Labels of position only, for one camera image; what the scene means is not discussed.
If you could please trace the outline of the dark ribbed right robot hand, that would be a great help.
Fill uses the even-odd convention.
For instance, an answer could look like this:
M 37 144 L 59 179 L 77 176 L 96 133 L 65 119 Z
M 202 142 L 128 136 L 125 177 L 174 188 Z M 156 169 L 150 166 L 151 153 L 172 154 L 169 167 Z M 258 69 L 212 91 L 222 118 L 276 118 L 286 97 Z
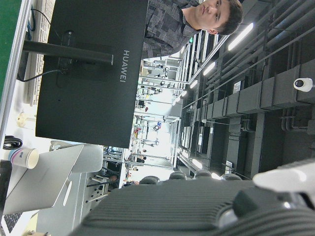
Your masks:
M 113 191 L 75 236 L 312 236 L 315 161 L 306 159 L 242 180 L 200 171 L 187 180 L 143 179 Z

